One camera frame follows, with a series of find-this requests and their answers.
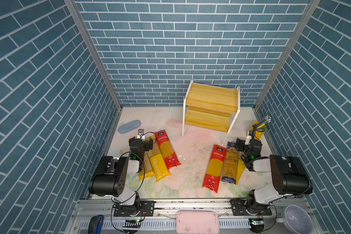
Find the red spaghetti bag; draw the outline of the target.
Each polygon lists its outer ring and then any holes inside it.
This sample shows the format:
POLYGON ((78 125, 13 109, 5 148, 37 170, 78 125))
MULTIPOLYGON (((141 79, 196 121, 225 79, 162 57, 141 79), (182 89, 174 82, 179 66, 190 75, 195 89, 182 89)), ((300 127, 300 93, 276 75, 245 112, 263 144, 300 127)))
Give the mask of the red spaghetti bag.
POLYGON ((159 132, 155 132, 155 137, 160 147, 160 151, 162 153, 167 168, 171 169, 173 167, 180 166, 181 163, 177 158, 177 155, 172 147, 172 144, 168 138, 166 131, 162 130, 159 132))
POLYGON ((226 148, 214 145, 204 178, 203 187, 218 192, 226 148))

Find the wooden two-tier shelf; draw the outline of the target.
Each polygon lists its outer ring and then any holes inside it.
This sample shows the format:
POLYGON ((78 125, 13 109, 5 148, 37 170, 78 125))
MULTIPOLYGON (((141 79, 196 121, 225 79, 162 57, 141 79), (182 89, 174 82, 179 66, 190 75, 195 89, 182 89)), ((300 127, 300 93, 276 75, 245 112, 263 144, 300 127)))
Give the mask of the wooden two-tier shelf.
POLYGON ((225 133, 222 144, 240 113, 240 87, 230 89, 190 81, 182 108, 182 136, 186 126, 225 133))

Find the blue glasses case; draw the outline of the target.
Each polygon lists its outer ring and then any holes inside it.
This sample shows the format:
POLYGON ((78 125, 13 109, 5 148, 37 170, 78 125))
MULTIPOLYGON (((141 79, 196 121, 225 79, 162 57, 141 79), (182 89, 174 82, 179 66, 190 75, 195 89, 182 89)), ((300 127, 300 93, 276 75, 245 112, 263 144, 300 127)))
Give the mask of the blue glasses case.
POLYGON ((125 133, 128 133, 128 132, 130 132, 130 131, 132 131, 134 129, 139 128, 140 126, 141 126, 140 120, 134 120, 134 121, 125 123, 122 126, 120 126, 118 128, 118 132, 120 134, 125 134, 125 133))

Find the blue black handled tool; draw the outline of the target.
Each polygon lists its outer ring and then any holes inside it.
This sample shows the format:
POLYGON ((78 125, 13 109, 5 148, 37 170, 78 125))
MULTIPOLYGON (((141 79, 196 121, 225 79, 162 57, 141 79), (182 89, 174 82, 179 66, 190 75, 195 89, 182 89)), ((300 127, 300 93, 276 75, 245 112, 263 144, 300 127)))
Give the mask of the blue black handled tool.
POLYGON ((103 225, 104 217, 103 215, 96 215, 90 219, 88 226, 88 234, 100 234, 102 225, 103 225))

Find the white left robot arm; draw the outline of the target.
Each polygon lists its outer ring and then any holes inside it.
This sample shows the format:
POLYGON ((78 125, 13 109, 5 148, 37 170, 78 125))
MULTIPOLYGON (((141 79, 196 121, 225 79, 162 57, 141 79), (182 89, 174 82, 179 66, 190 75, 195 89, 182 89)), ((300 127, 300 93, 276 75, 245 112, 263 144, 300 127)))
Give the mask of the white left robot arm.
POLYGON ((139 137, 129 139, 129 151, 118 159, 103 156, 89 182, 89 193, 100 197, 109 196, 113 202, 113 215, 118 217, 145 216, 145 207, 140 203, 138 190, 132 191, 126 185, 129 163, 134 163, 134 172, 149 172, 145 168, 145 153, 152 150, 155 141, 139 137))

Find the yellow pen cup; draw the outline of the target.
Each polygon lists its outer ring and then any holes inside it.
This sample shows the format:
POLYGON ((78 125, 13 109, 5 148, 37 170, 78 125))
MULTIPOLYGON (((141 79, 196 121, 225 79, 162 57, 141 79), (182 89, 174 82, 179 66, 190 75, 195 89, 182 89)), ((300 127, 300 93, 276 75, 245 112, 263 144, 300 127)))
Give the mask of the yellow pen cup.
POLYGON ((252 135, 252 131, 253 131, 255 126, 256 126, 255 139, 260 139, 261 136, 267 131, 267 127, 266 127, 266 125, 264 123, 260 124, 259 121, 256 121, 256 122, 252 123, 252 126, 249 129, 249 131, 247 132, 246 136, 251 136, 252 135))

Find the yellow Pastatime bag right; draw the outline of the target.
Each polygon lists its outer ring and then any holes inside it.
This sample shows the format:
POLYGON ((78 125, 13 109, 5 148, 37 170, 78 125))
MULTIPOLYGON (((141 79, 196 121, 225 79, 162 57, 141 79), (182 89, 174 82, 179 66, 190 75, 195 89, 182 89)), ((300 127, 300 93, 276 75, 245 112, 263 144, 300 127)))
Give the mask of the yellow Pastatime bag right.
POLYGON ((239 180, 246 169, 246 166, 242 160, 238 160, 238 169, 237 169, 237 179, 236 179, 236 185, 238 185, 239 180))

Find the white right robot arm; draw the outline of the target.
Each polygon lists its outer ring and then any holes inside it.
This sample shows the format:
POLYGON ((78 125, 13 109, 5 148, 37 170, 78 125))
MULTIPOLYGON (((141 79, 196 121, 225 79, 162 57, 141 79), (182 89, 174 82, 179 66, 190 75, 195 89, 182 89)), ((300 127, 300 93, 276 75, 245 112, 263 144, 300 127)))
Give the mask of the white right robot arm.
POLYGON ((274 201, 312 193, 311 179, 299 158, 278 155, 263 157, 262 143, 257 139, 238 138, 235 145, 244 153, 242 161, 245 167, 251 172, 269 173, 272 182, 251 190, 245 199, 230 200, 234 216, 271 215, 270 204, 274 201))

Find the pink tray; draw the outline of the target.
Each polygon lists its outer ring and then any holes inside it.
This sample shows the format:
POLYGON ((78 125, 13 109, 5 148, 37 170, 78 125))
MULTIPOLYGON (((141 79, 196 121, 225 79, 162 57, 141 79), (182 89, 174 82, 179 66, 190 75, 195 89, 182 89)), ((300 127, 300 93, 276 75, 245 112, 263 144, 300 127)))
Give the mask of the pink tray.
POLYGON ((178 211, 178 234, 219 234, 218 214, 211 211, 178 211))

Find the blue MoliPasta spaghetti bag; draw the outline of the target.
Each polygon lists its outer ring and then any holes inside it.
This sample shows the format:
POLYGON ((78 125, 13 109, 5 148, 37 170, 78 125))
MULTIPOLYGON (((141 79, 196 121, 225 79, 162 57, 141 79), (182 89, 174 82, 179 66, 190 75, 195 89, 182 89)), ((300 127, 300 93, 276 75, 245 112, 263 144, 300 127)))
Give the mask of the blue MoliPasta spaghetti bag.
POLYGON ((238 173, 239 151, 236 143, 229 141, 221 174, 221 181, 236 184, 238 173))

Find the yellow Pastatime bag left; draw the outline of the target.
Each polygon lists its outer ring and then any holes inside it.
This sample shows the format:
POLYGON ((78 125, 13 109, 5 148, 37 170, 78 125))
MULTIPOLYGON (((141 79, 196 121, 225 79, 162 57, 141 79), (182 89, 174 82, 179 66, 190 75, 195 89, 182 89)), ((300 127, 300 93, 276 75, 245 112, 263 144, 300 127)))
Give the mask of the yellow Pastatime bag left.
POLYGON ((157 142, 155 142, 156 138, 155 136, 151 136, 147 139, 148 141, 152 141, 152 149, 147 152, 148 158, 150 161, 150 164, 152 166, 152 169, 154 171, 154 174, 156 176, 157 182, 159 182, 161 179, 170 176, 171 173, 169 172, 163 155, 160 151, 160 147, 157 142))

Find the yellow pastatime bag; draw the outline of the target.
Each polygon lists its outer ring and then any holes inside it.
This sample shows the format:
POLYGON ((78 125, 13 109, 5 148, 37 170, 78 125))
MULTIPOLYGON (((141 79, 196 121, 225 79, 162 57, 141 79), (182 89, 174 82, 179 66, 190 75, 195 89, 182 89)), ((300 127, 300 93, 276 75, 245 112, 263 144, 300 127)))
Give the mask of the yellow pastatime bag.
POLYGON ((238 169, 237 169, 237 179, 236 179, 236 185, 238 185, 239 180, 246 169, 246 166, 242 160, 238 160, 238 169))
POLYGON ((156 176, 157 182, 159 182, 161 179, 170 176, 171 173, 169 172, 163 155, 160 151, 160 147, 157 142, 155 142, 156 138, 155 136, 151 136, 147 139, 148 141, 152 141, 152 149, 147 152, 148 158, 150 161, 150 164, 152 166, 152 169, 154 171, 154 174, 156 176))

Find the lavender mug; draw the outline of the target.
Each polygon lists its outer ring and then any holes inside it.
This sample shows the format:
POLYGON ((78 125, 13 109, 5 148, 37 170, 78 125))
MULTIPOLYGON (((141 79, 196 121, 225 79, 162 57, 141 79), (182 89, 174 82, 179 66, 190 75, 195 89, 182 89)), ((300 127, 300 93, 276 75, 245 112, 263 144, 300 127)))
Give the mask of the lavender mug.
POLYGON ((308 213, 299 206, 289 205, 277 218, 276 222, 283 224, 293 234, 311 234, 313 222, 308 213))

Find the yellow pasta bag far left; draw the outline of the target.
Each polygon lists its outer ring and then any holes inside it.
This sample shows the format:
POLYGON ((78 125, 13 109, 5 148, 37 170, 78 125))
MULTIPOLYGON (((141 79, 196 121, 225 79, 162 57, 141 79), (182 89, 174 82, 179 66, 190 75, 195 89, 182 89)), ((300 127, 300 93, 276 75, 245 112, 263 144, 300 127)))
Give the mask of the yellow pasta bag far left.
POLYGON ((148 157, 148 152, 145 152, 143 167, 141 172, 139 173, 139 180, 143 181, 145 178, 152 177, 152 176, 155 176, 155 173, 152 169, 152 166, 148 157))

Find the pens in cup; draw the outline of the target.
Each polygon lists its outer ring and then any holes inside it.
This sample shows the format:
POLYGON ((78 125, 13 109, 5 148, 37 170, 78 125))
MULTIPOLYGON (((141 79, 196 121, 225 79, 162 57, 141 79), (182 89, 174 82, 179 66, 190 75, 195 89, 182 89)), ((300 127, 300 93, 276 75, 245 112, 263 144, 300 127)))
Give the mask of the pens in cup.
POLYGON ((253 130, 254 131, 259 131, 259 132, 265 132, 267 130, 267 124, 270 123, 272 120, 272 117, 266 116, 264 119, 262 119, 259 123, 256 123, 253 125, 253 130))

